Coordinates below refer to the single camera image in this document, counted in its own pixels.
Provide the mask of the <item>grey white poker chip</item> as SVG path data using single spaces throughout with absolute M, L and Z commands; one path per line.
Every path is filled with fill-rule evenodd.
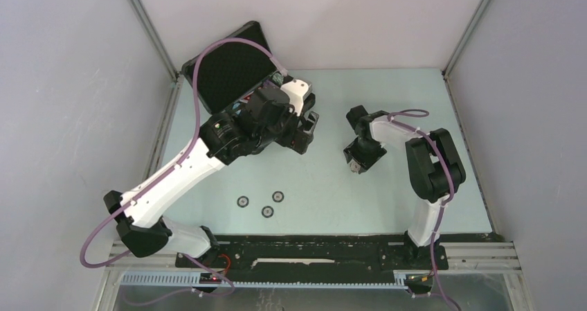
M 354 172 L 354 173 L 359 173 L 360 169 L 361 169 L 360 165 L 359 165 L 359 164 L 357 164 L 356 162 L 352 162 L 352 163 L 350 164 L 350 170 L 351 170 L 352 172 Z

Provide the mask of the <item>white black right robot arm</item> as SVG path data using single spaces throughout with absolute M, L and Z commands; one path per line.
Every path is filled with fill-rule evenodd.
M 419 198 L 406 232 L 410 244 L 402 250 L 404 262 L 412 268 L 420 268 L 429 261 L 428 246 L 440 236 L 445 208 L 466 180 L 462 160 L 448 130 L 425 132 L 400 120 L 402 116 L 428 115 L 425 109 L 368 113 L 362 105 L 346 114 L 356 135 L 343 151 L 352 172 L 367 172 L 386 153 L 385 145 L 406 153 L 409 181 Z

